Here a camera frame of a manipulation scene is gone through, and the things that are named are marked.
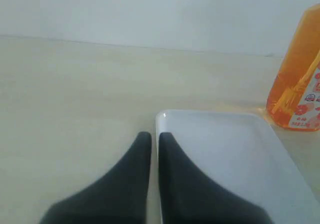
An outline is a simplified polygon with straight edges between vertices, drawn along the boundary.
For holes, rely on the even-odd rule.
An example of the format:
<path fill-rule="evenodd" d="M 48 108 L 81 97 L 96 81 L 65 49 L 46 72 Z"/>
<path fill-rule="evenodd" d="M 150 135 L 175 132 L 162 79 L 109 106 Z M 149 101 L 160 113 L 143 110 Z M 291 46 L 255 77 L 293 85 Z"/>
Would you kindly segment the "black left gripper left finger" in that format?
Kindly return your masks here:
<path fill-rule="evenodd" d="M 151 134 L 140 132 L 125 155 L 82 191 L 53 204 L 41 223 L 145 223 Z"/>

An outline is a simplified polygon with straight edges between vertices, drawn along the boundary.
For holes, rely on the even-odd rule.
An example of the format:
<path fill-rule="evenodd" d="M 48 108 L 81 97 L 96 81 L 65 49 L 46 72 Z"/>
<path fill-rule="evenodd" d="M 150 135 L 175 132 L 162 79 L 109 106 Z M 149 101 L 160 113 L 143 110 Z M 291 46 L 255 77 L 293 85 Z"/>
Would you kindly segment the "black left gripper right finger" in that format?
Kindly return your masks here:
<path fill-rule="evenodd" d="M 205 175 L 169 132 L 158 139 L 163 223 L 271 223 L 267 212 Z"/>

